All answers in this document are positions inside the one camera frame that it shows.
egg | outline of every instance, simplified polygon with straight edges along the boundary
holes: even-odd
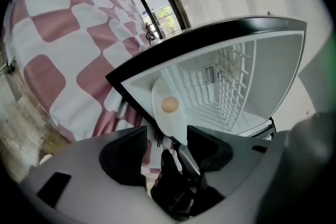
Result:
[[[179,101],[175,97],[167,97],[162,101],[162,109],[164,112],[175,112],[179,107]]]

mini fridge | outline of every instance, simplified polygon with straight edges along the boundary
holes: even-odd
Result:
[[[182,144],[188,125],[258,132],[293,82],[306,28],[300,20],[273,16],[212,22],[160,40],[107,79],[144,118]],[[162,102],[170,97],[177,108],[169,113]]]

fridge vent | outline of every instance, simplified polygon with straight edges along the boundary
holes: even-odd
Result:
[[[213,65],[203,68],[203,80],[205,84],[215,83],[215,67]]]

floor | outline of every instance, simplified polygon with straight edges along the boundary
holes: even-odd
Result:
[[[5,63],[1,44],[0,67]],[[27,89],[16,69],[0,71],[0,153],[10,177],[22,181],[46,154],[54,154],[70,142]]]

pink and white checkered blanket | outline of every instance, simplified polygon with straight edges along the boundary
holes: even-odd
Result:
[[[105,76],[148,46],[133,0],[13,0],[3,41],[36,100],[71,141],[148,125]],[[148,125],[143,170],[160,168]]]

